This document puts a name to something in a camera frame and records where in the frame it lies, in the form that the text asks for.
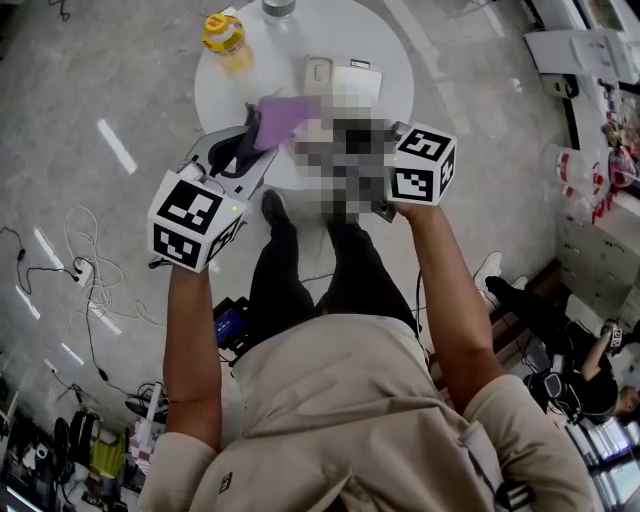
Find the beige shirt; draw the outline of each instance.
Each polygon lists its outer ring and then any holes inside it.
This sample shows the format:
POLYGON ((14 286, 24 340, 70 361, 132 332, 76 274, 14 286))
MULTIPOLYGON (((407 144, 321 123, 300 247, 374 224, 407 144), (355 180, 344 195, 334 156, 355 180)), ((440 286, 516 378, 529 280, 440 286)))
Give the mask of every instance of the beige shirt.
POLYGON ((534 510, 592 509, 586 467, 517 377, 464 417, 447 407, 404 323, 330 315, 252 349, 234 375, 243 438, 221 453, 163 435, 139 508, 153 511, 495 510, 502 479, 534 510))

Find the white box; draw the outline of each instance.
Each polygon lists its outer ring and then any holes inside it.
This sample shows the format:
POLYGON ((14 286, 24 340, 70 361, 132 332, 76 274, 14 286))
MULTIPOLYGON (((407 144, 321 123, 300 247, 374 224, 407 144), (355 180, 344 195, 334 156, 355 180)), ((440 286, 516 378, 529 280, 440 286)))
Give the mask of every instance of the white box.
POLYGON ((437 205, 455 175, 456 138, 414 124, 385 158, 387 201, 437 205))
POLYGON ((167 171, 147 214, 149 251, 201 272, 235 239, 247 210, 242 201, 167 171))

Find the yellow bottle cap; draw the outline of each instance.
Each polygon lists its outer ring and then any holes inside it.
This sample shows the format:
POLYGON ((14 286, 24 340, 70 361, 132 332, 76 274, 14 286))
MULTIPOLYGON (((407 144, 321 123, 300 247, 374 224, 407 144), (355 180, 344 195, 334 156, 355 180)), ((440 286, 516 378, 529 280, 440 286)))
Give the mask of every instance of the yellow bottle cap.
POLYGON ((210 34, 222 34, 229 26, 229 18, 224 14, 212 14, 204 22, 204 28, 210 34))

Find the leg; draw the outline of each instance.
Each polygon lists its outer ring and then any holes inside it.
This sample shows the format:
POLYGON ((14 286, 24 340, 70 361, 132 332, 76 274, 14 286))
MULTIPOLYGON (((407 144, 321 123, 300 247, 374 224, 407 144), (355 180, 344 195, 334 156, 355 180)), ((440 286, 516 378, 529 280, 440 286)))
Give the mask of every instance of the leg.
MULTIPOLYGON (((263 199, 263 213, 264 202, 268 200, 276 201, 273 196, 263 199)), ((271 241, 262 250, 253 273, 247 322, 252 345, 257 345, 314 316, 311 295, 298 278, 296 228, 283 212, 284 209, 280 214, 284 215, 284 219, 269 222, 271 241)), ((265 217, 270 221, 271 217, 267 214, 265 217)))
POLYGON ((358 224, 327 224, 336 252, 336 271, 320 301, 328 313, 397 318, 415 332, 415 319, 387 273, 371 238, 358 224))
POLYGON ((549 357, 553 353, 570 352, 566 328, 571 320, 552 304, 529 291, 517 290, 509 286, 504 279, 488 277, 488 290, 500 303, 514 313, 524 324, 540 338, 547 347, 549 357))

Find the gray floor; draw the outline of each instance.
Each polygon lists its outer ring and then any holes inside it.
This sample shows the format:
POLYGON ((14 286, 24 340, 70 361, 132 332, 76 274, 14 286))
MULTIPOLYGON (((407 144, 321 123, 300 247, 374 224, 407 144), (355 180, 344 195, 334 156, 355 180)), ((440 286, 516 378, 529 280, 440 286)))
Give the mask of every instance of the gray floor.
MULTIPOLYGON (((521 37, 528 24, 519 3, 362 3, 405 45, 415 76, 413 119, 458 136, 457 177, 443 206, 469 269, 474 272, 499 250, 507 279, 535 275, 554 249, 553 203, 540 152, 550 140, 565 142, 566 121, 561 103, 541 91, 521 37)), ((51 264, 34 236, 38 228, 69 267, 63 221, 76 205, 90 208, 99 222, 99 254, 125 275, 112 289, 113 309, 135 315, 139 300, 159 323, 166 320, 169 271, 146 267, 145 214, 159 176, 174 169, 202 134, 193 102, 203 51, 201 7, 200 0, 69 0, 71 18, 62 23, 56 7, 27 1, 0 62, 0 223, 21 233, 28 264, 51 264), (105 143, 97 129, 100 119, 135 159, 133 175, 123 173, 105 143)), ((331 272, 334 258, 319 219, 307 215, 304 204, 293 201, 293 206, 301 277, 331 272)), ((71 220, 74 233, 93 230, 82 214, 71 220)), ((417 263, 406 223, 365 217, 362 224, 413 307, 417 263)), ((30 301, 41 315, 36 320, 16 290, 17 243, 10 234, 1 236, 0 365, 11 382, 23 381, 23 406, 45 428, 73 412, 75 400, 70 394, 59 399, 64 388, 46 358, 62 380, 79 384, 100 402, 93 405, 106 420, 130 422, 121 395, 102 383, 91 364, 84 320, 72 313, 81 309, 77 285, 62 275, 32 273, 30 301)), ((74 250, 87 249, 74 236, 74 250)), ((248 295, 268 237, 264 221, 254 217, 212 273, 214 302, 248 295)), ((118 281, 115 269, 102 268, 107 283, 118 281)), ((319 297, 327 285, 327 280, 311 283, 312 294, 319 297)), ((160 379, 164 330, 119 316, 111 322, 120 335, 91 320, 96 358, 111 382, 135 390, 141 382, 160 379)), ((238 403, 228 382, 225 399, 230 407, 238 403)), ((237 422, 227 425, 234 430, 237 422)))

